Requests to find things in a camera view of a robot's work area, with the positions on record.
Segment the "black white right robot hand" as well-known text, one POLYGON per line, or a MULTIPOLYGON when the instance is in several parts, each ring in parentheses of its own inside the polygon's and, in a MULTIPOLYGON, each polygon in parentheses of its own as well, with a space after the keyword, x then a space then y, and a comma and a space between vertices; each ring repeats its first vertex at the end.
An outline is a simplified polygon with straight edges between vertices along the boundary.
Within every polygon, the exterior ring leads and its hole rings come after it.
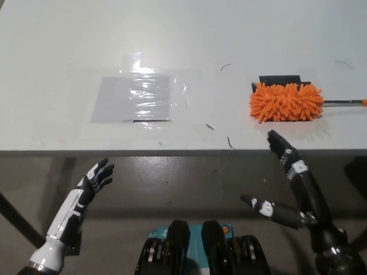
POLYGON ((240 199, 270 221, 292 229, 309 229, 311 247, 315 253, 350 252, 347 234, 333 224, 325 197, 297 149, 274 130, 268 132, 268 142, 290 181, 297 207, 261 200, 248 194, 241 195, 240 199))

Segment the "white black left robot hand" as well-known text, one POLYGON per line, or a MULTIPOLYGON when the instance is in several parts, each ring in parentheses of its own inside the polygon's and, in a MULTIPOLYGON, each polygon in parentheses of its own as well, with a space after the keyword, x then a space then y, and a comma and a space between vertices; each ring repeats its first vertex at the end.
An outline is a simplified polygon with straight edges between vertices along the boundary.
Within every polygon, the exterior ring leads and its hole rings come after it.
POLYGON ((107 163, 105 158, 95 164, 69 192, 46 233, 45 243, 31 256, 29 267, 46 274, 62 271, 67 248, 81 232, 88 205, 112 182, 114 165, 107 163))

